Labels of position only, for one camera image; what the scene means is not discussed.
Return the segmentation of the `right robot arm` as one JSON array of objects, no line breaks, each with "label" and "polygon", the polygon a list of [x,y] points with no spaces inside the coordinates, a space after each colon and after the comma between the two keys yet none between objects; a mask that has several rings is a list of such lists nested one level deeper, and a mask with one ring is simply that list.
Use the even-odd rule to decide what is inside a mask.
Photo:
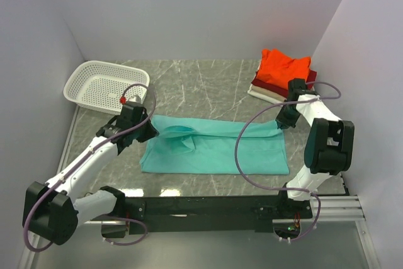
[{"label": "right robot arm", "polygon": [[276,117],[279,129],[296,127],[300,117],[310,126],[304,149],[304,165],[279,191],[278,214],[284,218],[309,206],[311,193],[323,182],[349,170],[352,161],[355,125],[333,114],[320,95],[304,79],[288,82],[288,96]]}]

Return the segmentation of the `teal t-shirt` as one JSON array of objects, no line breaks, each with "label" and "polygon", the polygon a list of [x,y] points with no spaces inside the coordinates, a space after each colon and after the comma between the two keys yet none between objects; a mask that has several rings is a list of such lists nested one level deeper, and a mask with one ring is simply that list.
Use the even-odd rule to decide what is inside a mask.
[{"label": "teal t-shirt", "polygon": [[283,132],[275,121],[252,123],[156,115],[144,173],[288,175]]}]

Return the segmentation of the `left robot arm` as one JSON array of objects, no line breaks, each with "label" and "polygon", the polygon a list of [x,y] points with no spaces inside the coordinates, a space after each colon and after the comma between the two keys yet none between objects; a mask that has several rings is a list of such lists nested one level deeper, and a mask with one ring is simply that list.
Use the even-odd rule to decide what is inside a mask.
[{"label": "left robot arm", "polygon": [[120,155],[134,140],[143,143],[158,135],[152,126],[151,114],[133,101],[123,104],[119,115],[101,127],[90,145],[65,170],[46,183],[33,182],[25,193],[23,239],[32,252],[45,251],[34,247],[30,232],[45,238],[49,244],[64,244],[81,224],[100,215],[113,220],[133,222],[147,231],[147,226],[128,218],[125,194],[110,186],[79,198],[78,194],[96,172]]}]

